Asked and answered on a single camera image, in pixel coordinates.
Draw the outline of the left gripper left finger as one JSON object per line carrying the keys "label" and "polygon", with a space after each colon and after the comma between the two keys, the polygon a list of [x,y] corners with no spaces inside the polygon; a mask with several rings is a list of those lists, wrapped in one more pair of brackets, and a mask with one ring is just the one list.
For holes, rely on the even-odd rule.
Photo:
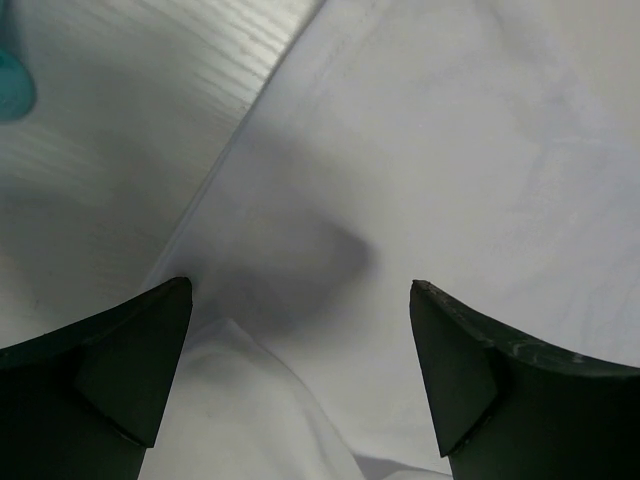
{"label": "left gripper left finger", "polygon": [[172,278],[1,351],[4,479],[135,479],[154,447],[193,307]]}

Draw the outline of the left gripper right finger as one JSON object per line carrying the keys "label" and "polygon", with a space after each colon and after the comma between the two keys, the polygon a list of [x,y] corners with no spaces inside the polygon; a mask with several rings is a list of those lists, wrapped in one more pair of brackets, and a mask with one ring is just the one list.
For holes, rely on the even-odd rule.
{"label": "left gripper right finger", "polygon": [[639,371],[544,342],[416,280],[410,319],[456,479],[635,479]]}

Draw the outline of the white t-shirt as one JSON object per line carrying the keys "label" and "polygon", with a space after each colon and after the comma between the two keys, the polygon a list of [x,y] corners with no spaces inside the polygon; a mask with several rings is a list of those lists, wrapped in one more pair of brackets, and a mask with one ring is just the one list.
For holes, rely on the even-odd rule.
{"label": "white t-shirt", "polygon": [[639,130],[548,1],[329,1],[153,278],[194,311],[145,479],[445,479],[409,319],[427,280],[639,362]]}

